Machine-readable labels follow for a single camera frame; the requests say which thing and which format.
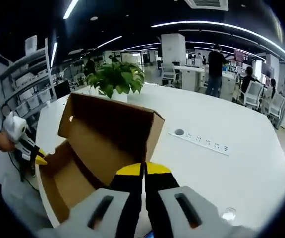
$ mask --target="potted plant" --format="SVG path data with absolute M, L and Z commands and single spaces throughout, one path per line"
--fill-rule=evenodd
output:
M 87 85 L 98 88 L 100 95 L 127 102 L 127 95 L 141 92 L 144 73 L 135 64 L 128 62 L 106 63 L 95 73 L 86 76 Z

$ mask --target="jeans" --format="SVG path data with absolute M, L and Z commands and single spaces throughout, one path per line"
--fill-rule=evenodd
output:
M 221 87 L 222 77 L 221 76 L 209 76 L 208 85 L 206 89 L 206 95 L 218 97 L 218 89 Z

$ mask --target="air conditioning vent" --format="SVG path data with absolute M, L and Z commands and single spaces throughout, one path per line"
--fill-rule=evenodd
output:
M 228 0 L 185 0 L 192 9 L 228 11 Z

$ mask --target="office desk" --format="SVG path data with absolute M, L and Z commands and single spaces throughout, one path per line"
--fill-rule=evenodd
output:
M 88 87 L 80 91 L 88 94 Z M 41 110 L 36 144 L 46 153 L 64 141 L 57 130 L 66 100 Z M 201 194 L 219 213 L 234 208 L 235 226 L 256 229 L 267 222 L 285 195 L 285 157 L 264 115 L 226 100 L 157 85 L 144 85 L 141 95 L 128 95 L 128 102 L 154 109 L 166 120 L 151 161 L 169 167 L 180 186 Z M 170 134 L 179 128 L 227 145 L 230 156 Z M 38 167 L 36 175 L 45 210 L 56 227 L 59 222 Z
M 204 82 L 208 81 L 208 73 L 205 68 L 196 68 L 190 66 L 174 66 L 182 73 L 182 89 L 198 92 Z M 222 72 L 222 87 L 220 98 L 232 101 L 232 95 L 235 91 L 236 79 L 234 73 Z

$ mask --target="human hand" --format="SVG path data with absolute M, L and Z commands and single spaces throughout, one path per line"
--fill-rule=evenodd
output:
M 15 149 L 15 144 L 9 140 L 6 132 L 0 132 L 0 150 L 9 152 Z

